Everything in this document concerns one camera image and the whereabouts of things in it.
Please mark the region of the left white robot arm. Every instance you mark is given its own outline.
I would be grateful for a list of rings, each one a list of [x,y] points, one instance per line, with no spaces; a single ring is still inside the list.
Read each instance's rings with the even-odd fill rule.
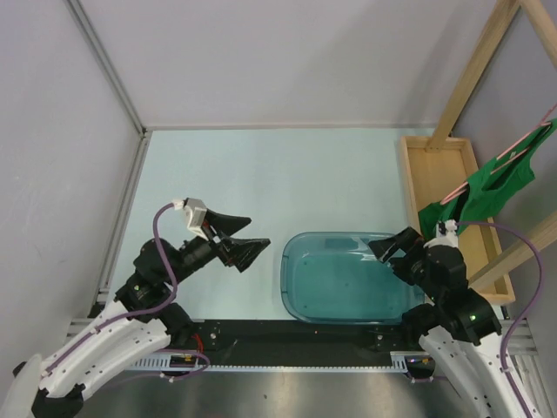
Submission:
[[[208,209],[199,199],[162,206],[134,272],[81,332],[47,358],[35,354],[13,371],[3,417],[74,417],[102,386],[159,350],[181,349],[198,327],[176,303],[178,286],[214,260],[245,271],[271,244],[238,239],[251,219]]]

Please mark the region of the green tank top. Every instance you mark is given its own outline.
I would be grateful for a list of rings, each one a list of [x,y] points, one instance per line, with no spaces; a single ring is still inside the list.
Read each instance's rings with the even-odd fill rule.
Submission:
[[[442,200],[419,211],[422,235],[434,238],[439,221],[484,221],[496,216],[515,193],[535,180],[531,158],[555,131],[555,119],[541,123]]]

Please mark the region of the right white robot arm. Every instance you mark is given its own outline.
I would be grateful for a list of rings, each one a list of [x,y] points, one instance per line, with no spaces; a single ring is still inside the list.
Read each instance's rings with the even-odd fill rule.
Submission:
[[[369,242],[377,261],[429,299],[403,314],[401,338],[433,358],[475,416],[539,417],[507,350],[517,326],[504,329],[491,304],[469,286],[459,227],[450,219],[437,224],[430,240],[408,227]]]

